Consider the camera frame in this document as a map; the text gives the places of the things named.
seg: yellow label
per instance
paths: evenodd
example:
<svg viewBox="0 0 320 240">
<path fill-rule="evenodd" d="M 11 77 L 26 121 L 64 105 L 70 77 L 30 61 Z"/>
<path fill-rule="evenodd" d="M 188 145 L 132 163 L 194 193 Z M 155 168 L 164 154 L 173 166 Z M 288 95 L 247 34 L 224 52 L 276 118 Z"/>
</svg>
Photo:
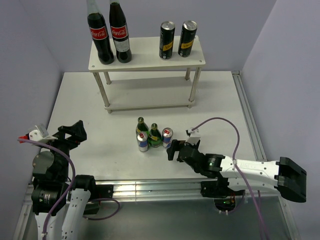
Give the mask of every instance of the yellow label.
<svg viewBox="0 0 320 240">
<path fill-rule="evenodd" d="M 188 43 L 181 43 L 181 48 L 182 48 L 182 49 L 190 48 L 193 43 L 194 43 L 193 40 L 192 40 L 191 42 L 188 42 Z"/>
<path fill-rule="evenodd" d="M 167 44 L 167 45 L 164 45 L 164 46 L 163 46 L 163 51 L 169 50 L 170 48 L 172 48 L 173 45 L 174 45 L 174 41 L 170 42 L 170 43 Z"/>
</svg>

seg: purple wall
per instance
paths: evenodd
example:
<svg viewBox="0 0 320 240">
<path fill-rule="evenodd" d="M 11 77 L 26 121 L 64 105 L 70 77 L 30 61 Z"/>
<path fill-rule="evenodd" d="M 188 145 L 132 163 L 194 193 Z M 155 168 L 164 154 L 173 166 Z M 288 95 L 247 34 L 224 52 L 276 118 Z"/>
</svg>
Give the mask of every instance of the purple wall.
<svg viewBox="0 0 320 240">
<path fill-rule="evenodd" d="M 85 0 L 20 0 L 64 72 L 87 72 L 91 35 Z M 96 0 L 109 28 L 109 1 Z M 120 0 L 131 37 L 159 36 L 160 24 L 198 23 L 206 70 L 241 70 L 276 0 Z"/>
<path fill-rule="evenodd" d="M 61 73 L 18 0 L 0 7 L 0 233 L 12 239 L 37 147 L 18 136 L 37 123 L 47 124 Z"/>
<path fill-rule="evenodd" d="M 307 203 L 292 203 L 302 239 L 319 239 L 320 1 L 277 0 L 243 68 L 268 159 L 307 171 Z"/>
</svg>

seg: green bottle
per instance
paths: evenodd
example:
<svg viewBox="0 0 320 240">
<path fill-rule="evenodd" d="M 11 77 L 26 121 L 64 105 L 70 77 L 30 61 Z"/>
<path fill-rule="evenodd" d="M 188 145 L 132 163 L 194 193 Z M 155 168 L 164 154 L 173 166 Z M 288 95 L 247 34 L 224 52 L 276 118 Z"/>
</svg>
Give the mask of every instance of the green bottle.
<svg viewBox="0 0 320 240">
<path fill-rule="evenodd" d="M 152 123 L 151 130 L 148 135 L 148 143 L 151 147 L 157 148 L 162 143 L 161 133 L 158 130 L 158 125 L 156 123 Z"/>
<path fill-rule="evenodd" d="M 146 132 L 146 134 L 149 135 L 149 128 L 145 124 L 145 120 L 142 116 L 138 118 L 138 124 L 135 128 L 135 134 L 137 135 L 138 133 L 141 133 L 141 132 Z"/>
</svg>

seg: coca-cola logo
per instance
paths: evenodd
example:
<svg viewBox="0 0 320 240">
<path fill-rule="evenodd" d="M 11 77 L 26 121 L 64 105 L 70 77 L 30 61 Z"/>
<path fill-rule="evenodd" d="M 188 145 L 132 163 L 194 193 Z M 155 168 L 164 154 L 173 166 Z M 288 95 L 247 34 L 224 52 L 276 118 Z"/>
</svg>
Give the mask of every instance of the coca-cola logo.
<svg viewBox="0 0 320 240">
<path fill-rule="evenodd" d="M 91 28 L 90 27 L 90 31 L 91 31 L 92 38 L 95 40 L 102 40 L 102 39 L 105 39 L 106 37 L 108 37 L 108 32 L 107 32 L 105 26 L 103 26 L 101 28 Z"/>
<path fill-rule="evenodd" d="M 122 27 L 113 27 L 111 26 L 112 37 L 115 39 L 123 39 L 128 36 L 127 25 Z"/>
</svg>

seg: red bull can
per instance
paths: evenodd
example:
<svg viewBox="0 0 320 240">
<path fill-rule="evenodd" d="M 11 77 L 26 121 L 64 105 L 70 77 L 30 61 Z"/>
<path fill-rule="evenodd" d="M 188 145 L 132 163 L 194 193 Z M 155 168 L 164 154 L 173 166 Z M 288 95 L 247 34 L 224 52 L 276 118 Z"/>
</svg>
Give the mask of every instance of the red bull can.
<svg viewBox="0 0 320 240">
<path fill-rule="evenodd" d="M 162 130 L 162 146 L 166 149 L 170 148 L 174 131 L 170 127 Z"/>
<path fill-rule="evenodd" d="M 138 143 L 138 149 L 141 152 L 146 152 L 149 149 L 148 146 L 148 135 L 146 132 L 142 131 L 136 135 L 136 141 Z"/>
</svg>

